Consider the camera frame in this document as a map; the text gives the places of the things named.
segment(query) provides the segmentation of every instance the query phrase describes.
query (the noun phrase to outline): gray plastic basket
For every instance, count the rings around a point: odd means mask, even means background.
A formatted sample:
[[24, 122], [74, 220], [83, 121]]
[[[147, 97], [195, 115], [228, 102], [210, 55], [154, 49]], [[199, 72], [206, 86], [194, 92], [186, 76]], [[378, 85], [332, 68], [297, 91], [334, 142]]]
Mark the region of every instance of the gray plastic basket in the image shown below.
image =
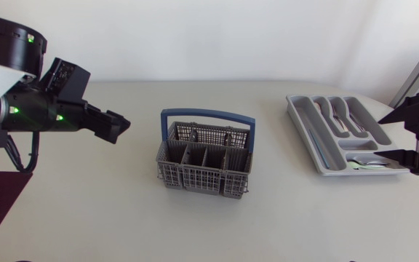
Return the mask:
[[[250, 130], [174, 122], [168, 116], [208, 116], [248, 124]], [[158, 178], [168, 188], [240, 199], [248, 192], [255, 120], [222, 111], [176, 108], [161, 113]]]

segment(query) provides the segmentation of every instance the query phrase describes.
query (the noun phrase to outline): gray plastic cutlery tray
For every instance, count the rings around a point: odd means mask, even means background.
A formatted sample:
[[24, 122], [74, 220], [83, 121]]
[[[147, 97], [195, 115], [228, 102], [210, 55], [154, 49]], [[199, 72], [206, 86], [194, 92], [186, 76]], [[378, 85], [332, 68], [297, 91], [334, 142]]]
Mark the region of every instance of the gray plastic cutlery tray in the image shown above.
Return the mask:
[[[322, 175], [395, 175], [409, 170], [374, 154], [397, 149], [355, 97], [288, 95], [288, 111]], [[348, 162], [387, 163], [354, 169]]]

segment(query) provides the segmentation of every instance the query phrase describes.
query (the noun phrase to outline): white table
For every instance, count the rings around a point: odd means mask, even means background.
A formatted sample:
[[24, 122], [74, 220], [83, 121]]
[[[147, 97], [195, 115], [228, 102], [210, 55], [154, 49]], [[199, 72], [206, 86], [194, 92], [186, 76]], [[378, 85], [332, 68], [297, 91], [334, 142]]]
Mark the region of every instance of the white table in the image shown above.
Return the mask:
[[[297, 82], [90, 84], [84, 98], [132, 126], [116, 145], [88, 130], [41, 135], [39, 165], [0, 226], [0, 261], [419, 261], [419, 177], [319, 176], [287, 94], [350, 95]], [[376, 119], [391, 111], [357, 97]], [[241, 200], [168, 189], [156, 178], [159, 114], [179, 107], [256, 118]], [[400, 148], [414, 148], [402, 124], [383, 128]], [[14, 137], [27, 156], [31, 136]], [[15, 170], [2, 149], [0, 170]]]

